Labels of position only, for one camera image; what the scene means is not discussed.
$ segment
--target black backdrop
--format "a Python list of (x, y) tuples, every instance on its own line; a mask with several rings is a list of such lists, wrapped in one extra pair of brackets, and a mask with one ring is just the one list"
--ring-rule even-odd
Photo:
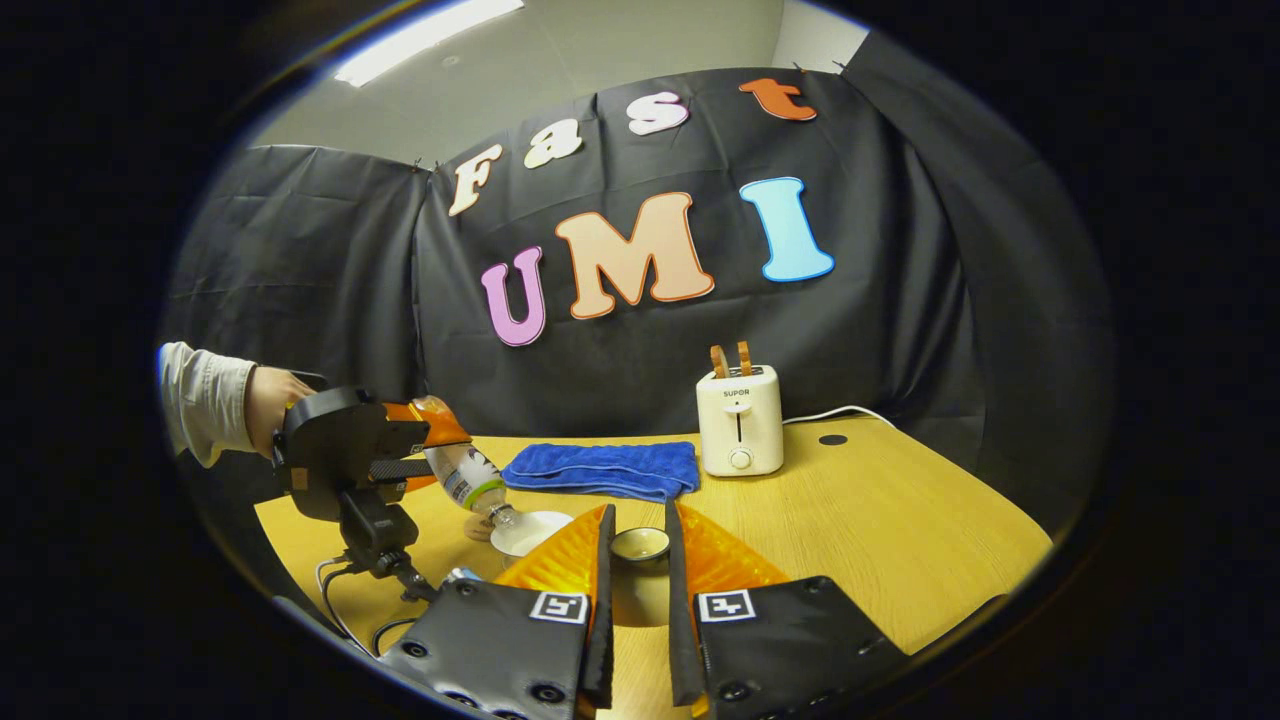
[[(799, 87), (818, 118), (763, 111), (739, 90), (760, 77)], [(662, 91), (690, 118), (636, 136), (627, 104)], [(579, 122), (582, 149), (526, 169), (529, 138), (563, 118)], [(451, 218), (456, 168), (494, 143), (503, 156), (479, 200)], [(737, 190), (776, 177), (805, 183), (809, 225), (836, 260), (828, 274), (763, 277), (769, 247)], [(691, 196), (716, 288), (572, 318), (556, 225), (598, 211), (627, 237), (664, 192)], [(511, 347), (479, 277), (534, 245), (547, 327)], [(517, 320), (520, 278), (509, 270)], [(430, 389), (479, 434), (695, 432), (707, 347), (746, 340), (778, 370), (785, 416), (870, 407), (1051, 534), (1079, 510), (1110, 429), (1106, 290), (1056, 178), (980, 102), (878, 35), (842, 76), (742, 68), (631, 83), (483, 138), (434, 173), (332, 149), (244, 150), (197, 214), (169, 297), (163, 340), (393, 400)], [(253, 498), (274, 493), (242, 461), (207, 475), (232, 473), (242, 486), (264, 478), (248, 483)]]

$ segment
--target wooden table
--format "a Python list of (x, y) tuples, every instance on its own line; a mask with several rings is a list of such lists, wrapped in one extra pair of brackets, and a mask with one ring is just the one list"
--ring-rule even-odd
[[(772, 475), (717, 479), (680, 502), (703, 512), (771, 560), (792, 579), (828, 575), (904, 652), (943, 634), (987, 600), (1012, 591), (1046, 556), (1048, 536), (1023, 511), (950, 461), (867, 416), (790, 424), (786, 464)], [(840, 434), (842, 445), (818, 438)], [(504, 468), (532, 442), (641, 445), (698, 434), (631, 438), (477, 437), (476, 447)], [(577, 516), (604, 502), (617, 506), (617, 529), (662, 528), (663, 506), (609, 496), (509, 491), (517, 510), (558, 510)], [(467, 539), (467, 512), (436, 487), (407, 493), (404, 510), (419, 524), (408, 548), (413, 564), (438, 583), (449, 569), (468, 566), (492, 579), (502, 556)], [(324, 607), (315, 566), (346, 547), (337, 523), (302, 516), (288, 497), (257, 506), (266, 536), (298, 585)], [(364, 643), (398, 618), (425, 605), (399, 600), (394, 579), (342, 575), (329, 589), (334, 609)], [(389, 647), (403, 632), (384, 635)], [(671, 702), (667, 628), (614, 629), (613, 708), (602, 720), (687, 719)]]

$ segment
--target peach letter m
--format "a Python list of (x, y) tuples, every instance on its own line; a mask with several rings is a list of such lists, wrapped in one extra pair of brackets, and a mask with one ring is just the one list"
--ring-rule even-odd
[(716, 279), (703, 272), (689, 232), (687, 192), (654, 195), (640, 205), (631, 240), (622, 237), (599, 213), (573, 215), (556, 225), (556, 236), (568, 243), (573, 259), (577, 300), (570, 314), (577, 319), (599, 318), (613, 310), (613, 296), (604, 292), (608, 278), (623, 300), (640, 302), (649, 265), (657, 281), (649, 295), (675, 302), (707, 295)]

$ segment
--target blue towel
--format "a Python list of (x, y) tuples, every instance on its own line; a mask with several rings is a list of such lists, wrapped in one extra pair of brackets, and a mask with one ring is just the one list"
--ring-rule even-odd
[(603, 493), (666, 502), (698, 489), (691, 442), (657, 445), (530, 445), (502, 471), (507, 487)]

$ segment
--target gray sleeve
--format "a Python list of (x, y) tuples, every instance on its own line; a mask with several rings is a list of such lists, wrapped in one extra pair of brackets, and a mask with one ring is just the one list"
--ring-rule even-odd
[(223, 450), (253, 452), (244, 424), (244, 391), (256, 365), (192, 350), (184, 342), (160, 347), (160, 398), (174, 455), (191, 450), (210, 468)]

